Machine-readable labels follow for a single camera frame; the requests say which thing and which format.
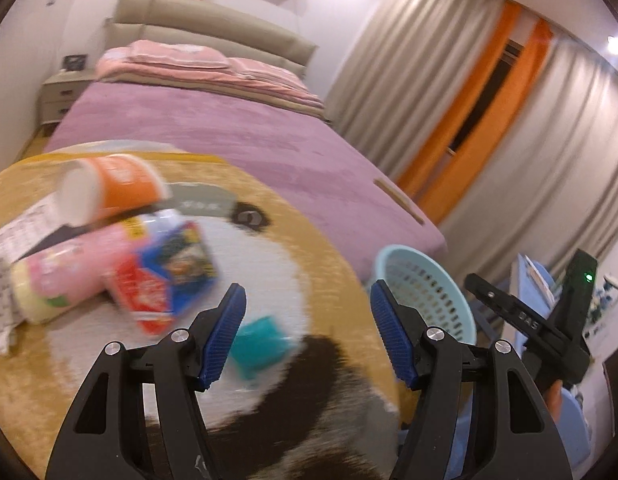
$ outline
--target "bottle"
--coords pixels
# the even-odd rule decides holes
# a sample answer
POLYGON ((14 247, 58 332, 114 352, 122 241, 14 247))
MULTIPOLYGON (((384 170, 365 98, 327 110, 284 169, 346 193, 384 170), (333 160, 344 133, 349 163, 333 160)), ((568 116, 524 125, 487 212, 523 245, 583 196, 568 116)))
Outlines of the bottle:
POLYGON ((11 268, 16 304, 28 322, 54 319, 103 292, 105 272, 182 222, 180 213, 167 209, 129 218, 32 254, 11 268))

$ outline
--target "headboard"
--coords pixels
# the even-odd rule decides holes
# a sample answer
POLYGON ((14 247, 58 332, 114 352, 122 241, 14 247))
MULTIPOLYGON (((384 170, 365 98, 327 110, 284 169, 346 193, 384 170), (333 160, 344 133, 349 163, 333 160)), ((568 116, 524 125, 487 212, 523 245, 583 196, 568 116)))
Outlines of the headboard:
POLYGON ((302 77, 316 45, 278 25, 204 0, 118 0, 106 48, 135 40, 210 46, 302 77))

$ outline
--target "orange paper cup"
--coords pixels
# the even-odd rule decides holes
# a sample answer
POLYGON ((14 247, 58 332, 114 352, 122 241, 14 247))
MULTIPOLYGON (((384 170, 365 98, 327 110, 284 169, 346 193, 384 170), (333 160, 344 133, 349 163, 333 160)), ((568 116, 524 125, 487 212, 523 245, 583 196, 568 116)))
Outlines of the orange paper cup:
POLYGON ((126 153, 68 162, 55 193, 63 221, 80 227, 172 197, 153 166, 126 153))

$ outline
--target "snack package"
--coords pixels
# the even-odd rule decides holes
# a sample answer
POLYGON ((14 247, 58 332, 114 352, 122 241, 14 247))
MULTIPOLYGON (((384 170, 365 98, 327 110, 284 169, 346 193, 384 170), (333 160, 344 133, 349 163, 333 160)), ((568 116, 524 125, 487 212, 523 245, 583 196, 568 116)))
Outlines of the snack package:
POLYGON ((105 290, 105 276, 130 254, 170 233, 175 209, 140 215, 65 240, 11 267, 13 295, 29 323, 44 323, 105 290))
POLYGON ((127 257, 106 286, 144 332, 161 335, 216 276, 199 226, 189 221, 127 257))

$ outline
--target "white cloth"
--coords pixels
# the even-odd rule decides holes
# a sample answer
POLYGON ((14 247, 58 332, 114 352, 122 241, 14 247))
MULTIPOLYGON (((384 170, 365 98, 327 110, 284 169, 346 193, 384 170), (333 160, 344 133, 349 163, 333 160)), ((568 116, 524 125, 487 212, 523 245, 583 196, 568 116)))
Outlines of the white cloth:
POLYGON ((52 195, 0 228, 0 355, 15 344, 13 329, 24 319, 13 298, 10 265, 62 225, 52 195))
POLYGON ((9 281, 9 264, 0 258, 0 355, 8 355, 15 343, 12 330, 22 322, 13 300, 9 281))

